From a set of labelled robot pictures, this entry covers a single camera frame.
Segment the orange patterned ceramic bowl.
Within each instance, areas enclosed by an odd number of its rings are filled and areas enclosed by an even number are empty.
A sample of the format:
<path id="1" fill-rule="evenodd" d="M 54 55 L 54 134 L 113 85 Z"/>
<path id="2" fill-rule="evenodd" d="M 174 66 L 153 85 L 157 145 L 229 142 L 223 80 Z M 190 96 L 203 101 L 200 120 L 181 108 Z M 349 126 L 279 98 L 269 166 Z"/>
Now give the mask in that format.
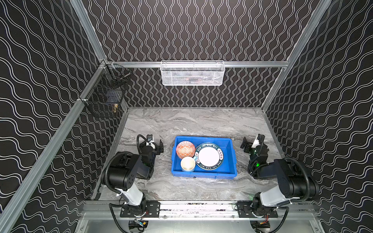
<path id="1" fill-rule="evenodd" d="M 195 155 L 195 146 L 190 141 L 182 141 L 176 146 L 176 154 L 180 159 L 193 157 Z"/>

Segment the light blue ceramic mug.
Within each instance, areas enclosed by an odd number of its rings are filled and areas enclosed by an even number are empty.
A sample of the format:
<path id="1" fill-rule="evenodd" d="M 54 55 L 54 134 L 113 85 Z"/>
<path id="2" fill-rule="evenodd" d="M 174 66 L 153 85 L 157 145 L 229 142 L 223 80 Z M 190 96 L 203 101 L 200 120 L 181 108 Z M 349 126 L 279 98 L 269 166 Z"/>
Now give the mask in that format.
<path id="1" fill-rule="evenodd" d="M 181 160 L 181 169 L 183 172 L 194 172 L 196 167 L 197 157 L 185 157 Z"/>

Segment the blue plastic bin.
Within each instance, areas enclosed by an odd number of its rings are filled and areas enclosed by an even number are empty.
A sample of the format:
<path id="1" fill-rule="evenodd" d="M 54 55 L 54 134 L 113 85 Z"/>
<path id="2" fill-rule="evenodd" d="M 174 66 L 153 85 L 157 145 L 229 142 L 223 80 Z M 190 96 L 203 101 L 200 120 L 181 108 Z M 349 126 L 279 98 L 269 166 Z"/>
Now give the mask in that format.
<path id="1" fill-rule="evenodd" d="M 217 149 L 220 152 L 220 161 L 215 166 L 203 166 L 196 163 L 193 172 L 182 171 L 181 161 L 176 153 L 177 145 L 183 141 L 191 142 L 196 148 L 202 144 Z M 237 172 L 236 152 L 233 147 L 233 141 L 229 138 L 218 137 L 200 137 L 200 136 L 177 136 L 174 140 L 172 151 L 173 176 L 190 178 L 212 178 L 212 179 L 234 179 Z"/>

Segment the green rim lettered plate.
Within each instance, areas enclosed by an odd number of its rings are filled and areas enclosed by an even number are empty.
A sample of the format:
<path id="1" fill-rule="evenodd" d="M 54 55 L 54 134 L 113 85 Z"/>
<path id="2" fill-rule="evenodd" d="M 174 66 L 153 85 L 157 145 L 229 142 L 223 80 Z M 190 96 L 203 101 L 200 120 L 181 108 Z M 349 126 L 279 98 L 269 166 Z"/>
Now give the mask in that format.
<path id="1" fill-rule="evenodd" d="M 203 143 L 196 148 L 193 159 L 203 170 L 216 170 L 222 165 L 224 154 L 218 145 Z"/>

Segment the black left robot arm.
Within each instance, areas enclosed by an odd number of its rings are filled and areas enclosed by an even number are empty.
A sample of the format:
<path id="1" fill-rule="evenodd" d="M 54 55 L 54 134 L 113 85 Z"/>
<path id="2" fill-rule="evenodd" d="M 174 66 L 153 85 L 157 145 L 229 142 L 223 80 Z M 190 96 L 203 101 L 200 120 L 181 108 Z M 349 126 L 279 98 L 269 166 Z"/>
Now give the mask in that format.
<path id="1" fill-rule="evenodd" d="M 141 206 L 144 194 L 135 185 L 135 179 L 149 180 L 154 172 L 155 159 L 164 152 L 163 142 L 155 143 L 153 135 L 137 135 L 138 153 L 116 153 L 101 174 L 101 184 L 124 199 L 130 206 Z"/>

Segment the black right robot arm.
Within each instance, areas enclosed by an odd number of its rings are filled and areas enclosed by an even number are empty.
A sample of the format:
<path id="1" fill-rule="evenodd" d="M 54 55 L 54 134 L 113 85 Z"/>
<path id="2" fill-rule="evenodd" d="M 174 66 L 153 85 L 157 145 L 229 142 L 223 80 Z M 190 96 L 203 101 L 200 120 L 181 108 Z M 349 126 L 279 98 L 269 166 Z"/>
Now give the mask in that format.
<path id="1" fill-rule="evenodd" d="M 269 148 L 265 136 L 258 134 L 253 141 L 246 138 L 241 149 L 249 155 L 248 173 L 255 180 L 277 179 L 277 186 L 256 194 L 256 208 L 280 207 L 282 204 L 304 202 L 317 196 L 320 187 L 305 164 L 293 157 L 275 159 L 268 163 Z"/>

